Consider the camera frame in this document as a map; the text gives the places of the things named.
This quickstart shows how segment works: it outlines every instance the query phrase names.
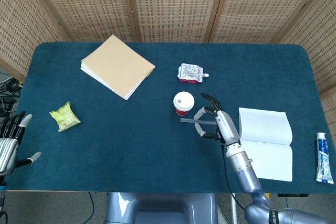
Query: woven panel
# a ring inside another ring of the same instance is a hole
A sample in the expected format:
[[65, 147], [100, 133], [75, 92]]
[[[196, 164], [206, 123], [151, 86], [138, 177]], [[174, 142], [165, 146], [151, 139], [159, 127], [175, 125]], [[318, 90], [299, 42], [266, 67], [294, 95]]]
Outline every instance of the woven panel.
[[136, 0], [143, 41], [202, 42], [214, 0]]
[[336, 0], [314, 0], [282, 43], [302, 45], [309, 54], [320, 92], [336, 85]]
[[124, 0], [48, 0], [74, 40], [104, 41], [111, 34], [131, 41]]
[[336, 93], [322, 100], [332, 139], [336, 145]]
[[0, 0], [0, 5], [0, 58], [17, 72], [11, 74], [24, 78], [37, 45], [65, 38], [38, 0]]
[[267, 43], [302, 0], [225, 0], [213, 42]]

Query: black cable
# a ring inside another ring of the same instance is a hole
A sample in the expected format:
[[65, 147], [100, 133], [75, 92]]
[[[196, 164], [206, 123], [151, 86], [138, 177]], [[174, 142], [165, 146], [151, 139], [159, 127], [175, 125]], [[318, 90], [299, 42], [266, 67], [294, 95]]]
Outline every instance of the black cable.
[[95, 213], [94, 213], [94, 203], [93, 203], [93, 199], [92, 199], [92, 195], [91, 195], [91, 193], [89, 193], [89, 196], [90, 196], [91, 203], [92, 203], [92, 214], [91, 214], [91, 216], [90, 216], [86, 221], [84, 221], [84, 224], [85, 224], [85, 223], [88, 223], [88, 221], [91, 220], [92, 216], [95, 214]]
[[229, 188], [229, 191], [230, 191], [230, 194], [231, 196], [233, 197], [233, 199], [235, 200], [235, 202], [237, 203], [238, 206], [241, 207], [242, 210], [245, 211], [245, 208], [242, 207], [242, 205], [238, 202], [238, 200], [236, 199], [236, 197], [233, 195], [232, 193], [232, 190], [231, 190], [231, 187], [230, 187], [230, 184], [229, 184], [229, 180], [227, 178], [227, 174], [226, 174], [226, 163], [225, 163], [225, 150], [224, 150], [224, 145], [221, 145], [222, 147], [222, 153], [223, 153], [223, 162], [224, 162], [224, 171], [225, 171], [225, 178], [226, 178], [226, 184], [227, 184], [227, 187]]
[[1, 211], [0, 212], [0, 218], [2, 217], [2, 215], [5, 215], [5, 224], [8, 224], [8, 214], [5, 211]]

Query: blue felt tabletop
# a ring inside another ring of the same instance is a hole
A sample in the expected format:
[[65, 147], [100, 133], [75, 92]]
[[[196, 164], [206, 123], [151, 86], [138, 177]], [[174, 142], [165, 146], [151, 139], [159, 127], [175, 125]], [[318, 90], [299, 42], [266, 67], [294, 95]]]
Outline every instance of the blue felt tabletop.
[[[33, 114], [19, 158], [42, 152], [31, 167], [16, 169], [8, 189], [201, 193], [228, 192], [220, 144], [180, 123], [173, 98], [188, 91], [193, 117], [222, 103], [238, 127], [238, 108], [284, 111], [292, 128], [293, 181], [261, 179], [270, 193], [334, 193], [315, 181], [316, 132], [326, 132], [332, 174], [336, 153], [308, 55], [298, 45], [129, 43], [155, 65], [128, 101], [80, 70], [97, 42], [53, 42], [37, 47], [18, 106]], [[180, 83], [181, 63], [204, 68], [201, 84]], [[70, 101], [81, 123], [58, 132], [49, 111]], [[239, 191], [231, 167], [229, 182]]]

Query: silver robotic hand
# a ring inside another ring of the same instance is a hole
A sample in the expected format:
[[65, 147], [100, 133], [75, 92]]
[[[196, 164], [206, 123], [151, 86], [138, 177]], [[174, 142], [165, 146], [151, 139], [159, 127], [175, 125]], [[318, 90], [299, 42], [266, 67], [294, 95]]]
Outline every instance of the silver robotic hand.
[[207, 113], [215, 117], [217, 132], [206, 133], [198, 123], [195, 123], [197, 132], [202, 137], [220, 140], [223, 145], [223, 154], [230, 161], [236, 179], [243, 193], [249, 194], [253, 202], [245, 208], [245, 219], [249, 224], [325, 224], [322, 218], [298, 211], [292, 208], [285, 208], [277, 211], [273, 208], [271, 201], [265, 196], [259, 179], [257, 178], [250, 160], [241, 146], [239, 134], [231, 117], [223, 111], [221, 104], [208, 94], [202, 93], [210, 103], [211, 108], [203, 107], [194, 116], [198, 120]]

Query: open notebook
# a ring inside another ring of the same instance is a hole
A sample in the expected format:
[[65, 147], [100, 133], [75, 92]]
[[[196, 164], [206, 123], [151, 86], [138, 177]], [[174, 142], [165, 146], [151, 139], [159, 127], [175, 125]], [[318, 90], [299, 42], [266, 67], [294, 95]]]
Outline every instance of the open notebook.
[[292, 181], [292, 130], [285, 112], [239, 108], [239, 129], [258, 178]]
[[80, 69], [127, 100], [155, 66], [115, 35], [81, 61]]

